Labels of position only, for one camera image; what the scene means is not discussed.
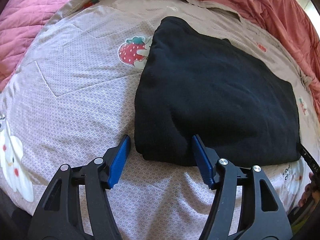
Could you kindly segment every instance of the beige fabric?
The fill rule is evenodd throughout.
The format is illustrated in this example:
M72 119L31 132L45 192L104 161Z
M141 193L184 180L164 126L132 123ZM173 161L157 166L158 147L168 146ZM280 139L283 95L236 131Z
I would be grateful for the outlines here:
M0 95L0 113L22 142L21 163L33 183L34 201L27 202L0 173L1 188L18 206L33 214L61 164L86 165L124 133L133 139L134 96L142 70L125 64L119 48L133 37L144 37L147 46L166 16L186 20L201 34L229 39L289 81L299 109L301 141L319 162L319 123L309 80L269 33L214 2L100 0L82 10L88 1L71 0L48 21ZM308 182L305 162L263 170L290 210ZM80 197L84 227L90 232L83 190ZM203 184L196 167L146 162L133 144L108 197L123 239L192 240L199 238L214 192ZM239 187L233 233L240 203Z

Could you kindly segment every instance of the pink quilt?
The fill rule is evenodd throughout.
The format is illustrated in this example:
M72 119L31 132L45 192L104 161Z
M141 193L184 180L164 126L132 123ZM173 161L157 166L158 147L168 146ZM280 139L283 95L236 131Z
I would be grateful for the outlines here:
M69 0L10 0L0 15L0 91L42 26Z
M68 0L10 0L0 15L0 90L41 27ZM296 0L211 0L225 4L275 36L310 77L320 118L320 45Z

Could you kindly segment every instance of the blue rubber tip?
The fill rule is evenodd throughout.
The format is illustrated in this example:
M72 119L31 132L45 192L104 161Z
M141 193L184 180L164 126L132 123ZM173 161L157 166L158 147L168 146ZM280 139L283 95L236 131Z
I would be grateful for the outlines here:
M108 179L109 188L113 188L113 186L119 182L123 167L130 152L130 144L130 137L127 136L124 139L124 142L122 143L116 157L113 159L112 164L110 165L110 173Z
M202 180L211 189L214 185L212 165L196 136L192 137L192 151L199 168Z

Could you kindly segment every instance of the round metal bolt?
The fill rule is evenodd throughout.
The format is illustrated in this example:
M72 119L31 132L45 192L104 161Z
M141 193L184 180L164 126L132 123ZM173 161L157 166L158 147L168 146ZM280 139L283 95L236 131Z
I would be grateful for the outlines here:
M227 159L224 159L224 158L221 158L220 160L219 160L219 162L220 162L220 164L222 164L222 165L227 165L229 162L228 162L228 160Z
M95 163L95 164L101 164L101 163L103 163L103 159L102 159L102 158L96 158L96 159L94 160L94 163Z
M254 171L256 171L256 172L260 172L260 171L261 171L261 168L260 168L260 166L258 166L258 165L254 165L254 166L253 166L253 169L254 169Z
M68 164L63 164L63 165L60 167L60 170L62 170L62 171L66 171L67 169L69 169L69 165L68 165Z

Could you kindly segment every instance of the black cloth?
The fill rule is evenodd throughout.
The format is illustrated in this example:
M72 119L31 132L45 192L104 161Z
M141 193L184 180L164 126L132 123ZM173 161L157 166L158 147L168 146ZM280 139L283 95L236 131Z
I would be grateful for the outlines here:
M161 21L135 97L135 146L146 160L196 165L191 138L235 165L296 161L299 116L292 86L228 40Z

